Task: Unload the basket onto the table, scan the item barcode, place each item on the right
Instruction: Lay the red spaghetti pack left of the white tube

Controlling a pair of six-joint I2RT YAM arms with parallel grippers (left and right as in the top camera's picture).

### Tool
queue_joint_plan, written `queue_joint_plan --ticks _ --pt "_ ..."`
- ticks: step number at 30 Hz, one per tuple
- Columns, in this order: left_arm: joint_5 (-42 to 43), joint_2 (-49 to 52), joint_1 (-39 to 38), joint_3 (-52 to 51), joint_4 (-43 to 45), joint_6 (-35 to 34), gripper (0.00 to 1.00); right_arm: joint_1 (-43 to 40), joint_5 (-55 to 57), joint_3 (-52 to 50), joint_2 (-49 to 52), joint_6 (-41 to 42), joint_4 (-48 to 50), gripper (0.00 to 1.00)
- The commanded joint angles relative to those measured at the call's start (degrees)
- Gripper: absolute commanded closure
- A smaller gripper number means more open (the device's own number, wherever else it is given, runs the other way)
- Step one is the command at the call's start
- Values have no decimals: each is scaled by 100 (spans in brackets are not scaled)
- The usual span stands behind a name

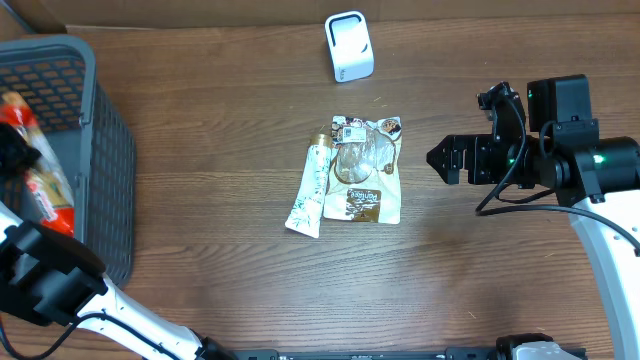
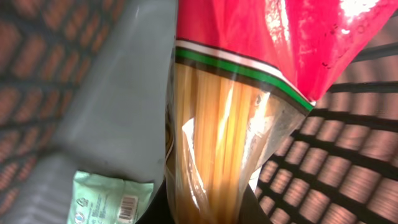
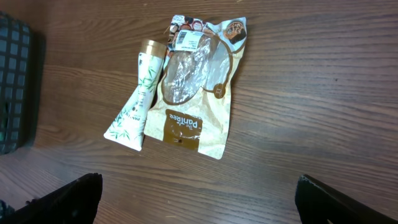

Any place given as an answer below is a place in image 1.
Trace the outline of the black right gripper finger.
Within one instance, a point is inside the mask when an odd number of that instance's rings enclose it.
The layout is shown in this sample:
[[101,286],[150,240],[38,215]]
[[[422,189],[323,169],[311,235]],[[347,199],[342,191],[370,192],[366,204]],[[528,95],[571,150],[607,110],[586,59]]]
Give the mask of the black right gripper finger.
[[447,135],[438,145],[431,149],[428,156],[448,156],[463,148],[462,135]]
[[434,148],[427,153],[426,162],[446,184],[459,183],[459,171],[463,165],[463,154],[459,150],[448,147]]

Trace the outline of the beige Pantree snack pouch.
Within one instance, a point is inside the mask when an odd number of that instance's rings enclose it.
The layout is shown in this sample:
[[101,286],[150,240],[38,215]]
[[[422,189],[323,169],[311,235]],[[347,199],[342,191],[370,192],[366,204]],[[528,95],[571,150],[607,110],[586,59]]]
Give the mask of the beige Pantree snack pouch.
[[398,160],[399,117],[377,121],[336,115],[323,216],[327,219],[396,225],[401,219]]

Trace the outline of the white gold-capped cream tube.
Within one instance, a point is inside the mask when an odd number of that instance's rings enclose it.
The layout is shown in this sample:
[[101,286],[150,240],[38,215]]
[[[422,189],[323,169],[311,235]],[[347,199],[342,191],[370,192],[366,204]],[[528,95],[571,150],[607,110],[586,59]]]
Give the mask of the white gold-capped cream tube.
[[332,155],[332,139],[315,134],[307,148],[299,190],[285,227],[318,238]]

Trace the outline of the orange spaghetti pasta packet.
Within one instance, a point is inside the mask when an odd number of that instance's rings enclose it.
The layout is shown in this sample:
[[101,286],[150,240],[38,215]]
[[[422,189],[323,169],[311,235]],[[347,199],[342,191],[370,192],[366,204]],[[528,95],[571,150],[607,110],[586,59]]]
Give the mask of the orange spaghetti pasta packet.
[[73,237],[75,211],[71,187],[36,115],[19,93],[1,95],[1,122],[12,126],[30,148],[40,153],[35,163],[27,166],[23,178],[40,212],[41,223]]

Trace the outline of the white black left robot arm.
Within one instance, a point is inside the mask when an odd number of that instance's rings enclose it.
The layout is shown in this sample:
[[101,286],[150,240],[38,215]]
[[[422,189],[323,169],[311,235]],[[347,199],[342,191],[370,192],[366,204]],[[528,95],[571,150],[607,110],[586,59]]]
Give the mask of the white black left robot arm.
[[231,359],[211,338],[171,323],[124,294],[109,278],[130,276],[133,258],[135,144],[129,133],[113,160],[82,134],[69,236],[1,209],[1,310],[38,326],[57,323],[99,333],[146,359]]

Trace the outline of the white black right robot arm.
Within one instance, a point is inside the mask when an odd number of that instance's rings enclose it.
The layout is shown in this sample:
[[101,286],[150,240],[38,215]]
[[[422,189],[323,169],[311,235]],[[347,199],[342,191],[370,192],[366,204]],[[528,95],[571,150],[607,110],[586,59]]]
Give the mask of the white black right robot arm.
[[591,264],[618,359],[639,356],[639,145],[603,139],[583,74],[532,81],[519,95],[501,82],[477,96],[489,134],[448,135],[426,155],[454,185],[466,170],[493,185],[478,216],[566,213]]

